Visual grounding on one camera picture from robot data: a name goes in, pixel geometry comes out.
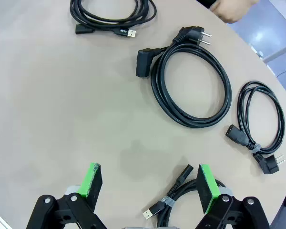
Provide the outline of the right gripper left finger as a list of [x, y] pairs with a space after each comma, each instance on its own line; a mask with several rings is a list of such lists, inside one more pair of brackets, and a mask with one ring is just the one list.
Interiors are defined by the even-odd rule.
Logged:
[[51, 195], [42, 195], [37, 199], [26, 228], [62, 229], [71, 223], [80, 229], [106, 228], [94, 213], [101, 187], [101, 166], [90, 163], [80, 186], [68, 188], [60, 199]]

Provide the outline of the person's left hand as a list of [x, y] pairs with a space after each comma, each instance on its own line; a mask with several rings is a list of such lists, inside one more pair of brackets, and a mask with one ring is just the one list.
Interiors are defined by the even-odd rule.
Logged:
[[259, 0], [216, 0], [209, 10], [224, 23], [241, 20]]

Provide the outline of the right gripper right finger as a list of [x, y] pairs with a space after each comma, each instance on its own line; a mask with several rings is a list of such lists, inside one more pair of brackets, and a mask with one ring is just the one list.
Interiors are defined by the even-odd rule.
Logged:
[[204, 217], [198, 229], [268, 229], [269, 222], [260, 201], [256, 197], [245, 197], [242, 201], [222, 192], [208, 165], [200, 165], [196, 188]]

